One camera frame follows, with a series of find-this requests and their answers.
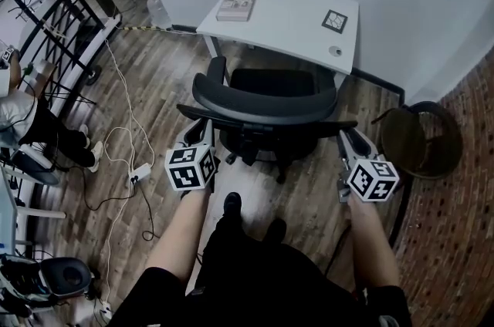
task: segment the black shoe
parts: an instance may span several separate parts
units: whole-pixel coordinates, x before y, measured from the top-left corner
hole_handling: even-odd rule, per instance
[[[240,209],[242,209],[242,199],[239,193],[230,193],[227,195],[223,204],[223,216],[240,217]]]
[[[280,244],[285,238],[286,223],[284,220],[276,218],[269,225],[268,231],[262,240],[268,244]]]

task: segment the power adapter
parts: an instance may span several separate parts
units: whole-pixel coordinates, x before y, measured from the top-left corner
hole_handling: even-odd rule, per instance
[[[149,175],[151,175],[151,165],[145,163],[140,167],[138,167],[136,170],[130,172],[130,181],[133,184],[136,184],[137,182],[140,182],[141,180],[148,177]]]
[[[103,304],[101,305],[101,315],[108,320],[111,320],[113,313],[111,312],[110,303],[103,301]]]

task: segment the book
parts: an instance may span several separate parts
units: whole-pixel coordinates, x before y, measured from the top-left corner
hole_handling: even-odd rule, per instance
[[[255,0],[223,0],[216,19],[219,22],[246,22],[249,20]]]

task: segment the yellow black tape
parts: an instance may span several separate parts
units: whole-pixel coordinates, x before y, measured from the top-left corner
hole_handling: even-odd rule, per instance
[[[131,30],[136,30],[139,29],[141,31],[162,31],[166,32],[166,29],[161,29],[158,27],[122,27],[121,29],[124,29],[125,31],[131,31]]]

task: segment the white sneaker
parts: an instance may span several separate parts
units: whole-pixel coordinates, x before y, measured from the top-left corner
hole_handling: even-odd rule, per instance
[[[87,137],[87,134],[90,133],[90,129],[87,128],[87,125],[86,124],[82,124],[79,127],[79,131],[81,133],[83,133],[84,135],[86,135],[86,146],[84,147],[84,149],[87,149],[90,146],[90,144],[91,144],[91,139]]]
[[[101,140],[99,140],[94,145],[93,149],[91,150],[91,153],[93,153],[94,155],[94,165],[92,167],[88,167],[87,169],[93,172],[94,174],[95,172],[98,171],[98,168],[100,167],[100,159],[101,156],[103,155],[103,142],[101,142]]]

